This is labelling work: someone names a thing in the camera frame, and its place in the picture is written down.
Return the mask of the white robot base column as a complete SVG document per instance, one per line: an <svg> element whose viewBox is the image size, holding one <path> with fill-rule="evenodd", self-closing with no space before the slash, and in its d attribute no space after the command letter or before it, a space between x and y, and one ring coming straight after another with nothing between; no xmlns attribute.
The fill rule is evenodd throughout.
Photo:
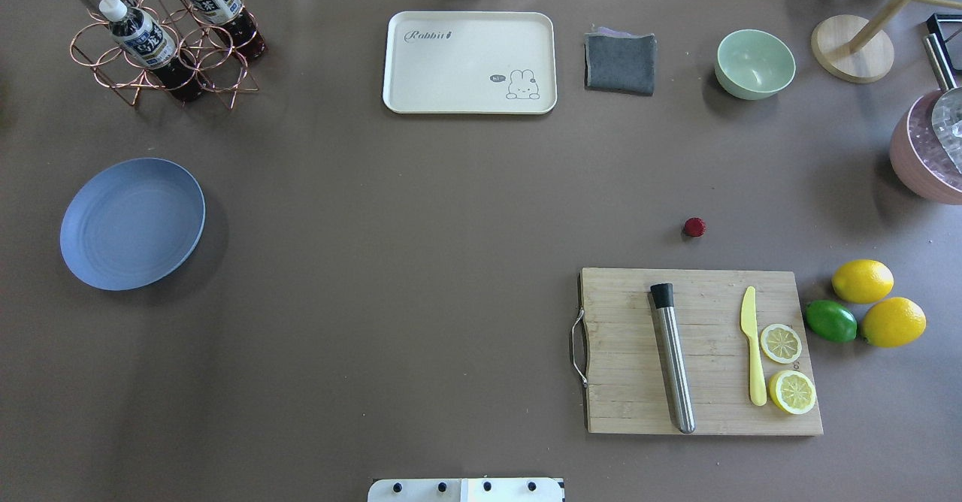
<svg viewBox="0 0 962 502"><path fill-rule="evenodd" d="M550 477L382 479L368 501L564 501L564 480Z"/></svg>

